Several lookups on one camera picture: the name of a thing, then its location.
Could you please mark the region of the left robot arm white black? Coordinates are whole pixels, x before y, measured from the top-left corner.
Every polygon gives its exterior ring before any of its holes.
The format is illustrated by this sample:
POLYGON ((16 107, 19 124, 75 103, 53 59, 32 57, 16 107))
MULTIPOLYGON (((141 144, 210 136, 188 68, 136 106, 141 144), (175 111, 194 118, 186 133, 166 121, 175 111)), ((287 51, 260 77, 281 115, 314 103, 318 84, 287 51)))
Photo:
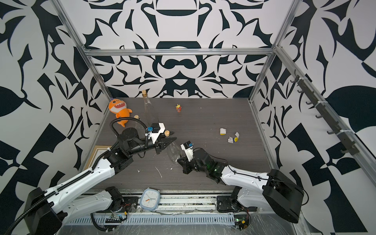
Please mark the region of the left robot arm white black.
POLYGON ((164 131, 150 132, 140 138, 136 128, 126 128, 117 136, 116 143, 101 154, 91 167, 64 183, 47 190, 36 188, 28 194, 24 218, 31 235, 54 235, 68 222, 83 215, 120 208, 122 195, 115 187, 90 197, 83 193, 109 179, 132 162, 133 156, 149 150, 160 154, 176 137, 164 131))

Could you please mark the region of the clear glass bottle with cork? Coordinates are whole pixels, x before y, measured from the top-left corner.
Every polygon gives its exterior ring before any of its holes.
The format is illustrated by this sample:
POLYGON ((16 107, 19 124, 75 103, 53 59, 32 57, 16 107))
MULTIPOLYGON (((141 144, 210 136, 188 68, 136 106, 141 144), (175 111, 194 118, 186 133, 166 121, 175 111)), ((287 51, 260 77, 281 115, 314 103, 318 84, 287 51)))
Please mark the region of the clear glass bottle with cork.
POLYGON ((152 125, 153 123, 159 123, 157 112, 153 104, 151 103, 151 100, 148 97, 148 93, 146 90, 142 90, 142 96, 144 100, 145 114, 146 114, 146 119, 147 119, 148 124, 152 125))

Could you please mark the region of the tall clear bottle yellow label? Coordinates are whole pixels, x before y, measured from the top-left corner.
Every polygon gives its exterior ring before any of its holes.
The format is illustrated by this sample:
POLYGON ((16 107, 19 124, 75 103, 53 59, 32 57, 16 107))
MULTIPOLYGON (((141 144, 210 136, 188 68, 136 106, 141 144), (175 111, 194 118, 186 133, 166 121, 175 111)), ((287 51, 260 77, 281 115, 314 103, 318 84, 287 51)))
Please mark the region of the tall clear bottle yellow label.
MULTIPOLYGON (((171 137, 171 132, 169 130, 166 130, 164 132, 165 137, 171 137)), ((177 160, 182 157, 182 150, 181 147, 174 141, 172 144, 170 144, 167 148, 167 155, 171 159, 171 161, 174 164, 178 164, 177 160)))

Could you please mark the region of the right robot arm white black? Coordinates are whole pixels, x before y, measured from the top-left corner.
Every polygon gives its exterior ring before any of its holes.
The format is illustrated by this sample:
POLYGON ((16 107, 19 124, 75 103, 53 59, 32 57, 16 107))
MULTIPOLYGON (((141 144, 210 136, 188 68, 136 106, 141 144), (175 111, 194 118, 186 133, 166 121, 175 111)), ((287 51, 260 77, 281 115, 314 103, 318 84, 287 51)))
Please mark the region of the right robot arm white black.
POLYGON ((177 162, 184 174, 202 172, 218 184, 233 186, 234 200, 244 208, 271 209, 288 222, 299 222, 305 191, 277 169, 269 173, 238 169, 202 148, 186 151, 177 162))

